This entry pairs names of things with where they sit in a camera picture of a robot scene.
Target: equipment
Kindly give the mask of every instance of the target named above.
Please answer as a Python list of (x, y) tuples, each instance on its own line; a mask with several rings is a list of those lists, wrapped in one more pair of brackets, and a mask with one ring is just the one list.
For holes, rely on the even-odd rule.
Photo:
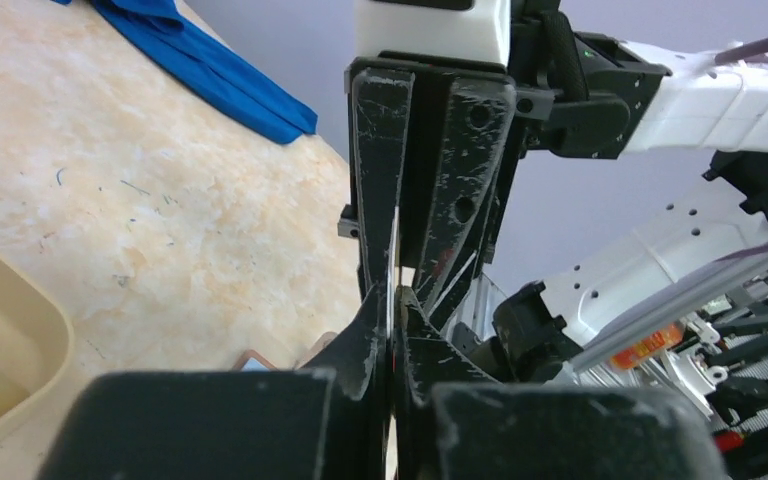
[[(717, 341), (705, 305), (768, 270), (768, 64), (574, 34), (558, 3), (358, 0), (339, 224), (359, 240), (357, 317), (299, 372), (96, 381), (40, 478), (382, 478), (391, 414), (401, 480), (724, 478), (678, 394), (575, 384), (678, 320)], [(664, 146), (721, 153), (650, 224), (509, 299), (470, 358), (441, 336), (529, 150)], [(697, 408), (724, 380), (659, 355)]]

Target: blue towel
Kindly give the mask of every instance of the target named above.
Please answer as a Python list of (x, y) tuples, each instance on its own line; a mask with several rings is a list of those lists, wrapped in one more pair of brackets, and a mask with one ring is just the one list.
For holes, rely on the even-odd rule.
[(181, 16), (175, 0), (91, 2), (135, 47), (237, 122), (282, 145), (316, 132), (313, 110)]

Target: orange object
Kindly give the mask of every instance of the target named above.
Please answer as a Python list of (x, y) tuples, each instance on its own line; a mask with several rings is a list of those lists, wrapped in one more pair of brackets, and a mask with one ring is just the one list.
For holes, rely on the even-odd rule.
[(683, 337), (684, 326), (674, 323), (614, 355), (611, 357), (611, 364), (621, 370), (629, 370), (661, 350), (678, 345)]

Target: gray wall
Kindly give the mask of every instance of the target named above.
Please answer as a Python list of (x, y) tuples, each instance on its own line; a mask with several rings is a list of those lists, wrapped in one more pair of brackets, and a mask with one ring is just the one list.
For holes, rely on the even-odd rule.
[[(319, 113), (320, 133), (344, 157), (342, 73), (354, 51), (352, 2), (188, 0), (243, 58)], [(561, 5), (576, 30), (673, 50), (715, 49), (768, 35), (768, 2), (758, 0)], [(569, 268), (681, 195), (709, 158), (710, 152), (667, 150), (619, 161), (530, 154), (517, 172), (497, 261), (488, 274), (512, 293), (528, 280)]]

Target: beige container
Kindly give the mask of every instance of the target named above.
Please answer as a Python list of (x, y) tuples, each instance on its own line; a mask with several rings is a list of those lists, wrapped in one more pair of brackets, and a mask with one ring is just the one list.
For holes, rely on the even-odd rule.
[(0, 260), (0, 441), (45, 401), (73, 348), (63, 313)]

